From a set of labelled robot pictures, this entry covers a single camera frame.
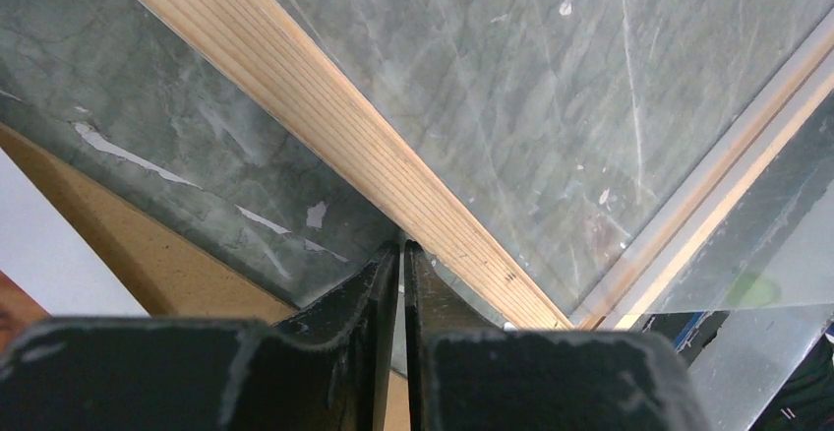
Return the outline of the clear acrylic sheet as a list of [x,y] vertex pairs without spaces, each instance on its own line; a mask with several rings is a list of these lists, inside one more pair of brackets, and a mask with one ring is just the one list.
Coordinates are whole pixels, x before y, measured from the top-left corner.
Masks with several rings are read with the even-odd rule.
[[[833,0],[277,0],[578,304]],[[1,0],[1,120],[304,306],[395,225],[137,0]]]

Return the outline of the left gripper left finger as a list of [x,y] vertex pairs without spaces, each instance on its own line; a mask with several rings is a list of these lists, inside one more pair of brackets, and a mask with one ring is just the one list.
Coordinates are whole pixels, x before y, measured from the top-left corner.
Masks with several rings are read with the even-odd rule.
[[47,319],[1,360],[5,430],[379,430],[399,248],[276,323]]

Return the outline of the white wooden picture frame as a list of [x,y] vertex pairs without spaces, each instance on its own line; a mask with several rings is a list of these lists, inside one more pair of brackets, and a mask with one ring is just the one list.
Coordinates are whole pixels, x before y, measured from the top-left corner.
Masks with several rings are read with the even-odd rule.
[[521,328],[627,329],[833,88],[826,17],[565,315],[275,0],[139,0]]

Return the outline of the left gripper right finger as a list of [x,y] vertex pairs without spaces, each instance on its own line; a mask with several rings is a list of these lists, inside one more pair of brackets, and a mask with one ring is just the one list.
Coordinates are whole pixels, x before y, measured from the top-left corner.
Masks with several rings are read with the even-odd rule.
[[415,430],[705,430],[685,364],[664,337],[505,331],[403,246],[407,380]]

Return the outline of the brown backing board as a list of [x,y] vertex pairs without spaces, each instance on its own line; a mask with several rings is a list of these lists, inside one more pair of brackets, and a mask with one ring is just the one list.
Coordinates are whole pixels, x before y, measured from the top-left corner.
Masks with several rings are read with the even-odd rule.
[[294,313],[250,281],[8,127],[1,147],[152,314]]

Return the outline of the glossy photo print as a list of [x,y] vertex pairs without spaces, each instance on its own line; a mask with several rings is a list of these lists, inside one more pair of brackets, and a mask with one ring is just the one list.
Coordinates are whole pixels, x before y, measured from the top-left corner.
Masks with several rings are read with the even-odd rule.
[[1,348],[48,317],[148,314],[18,165],[1,153]]

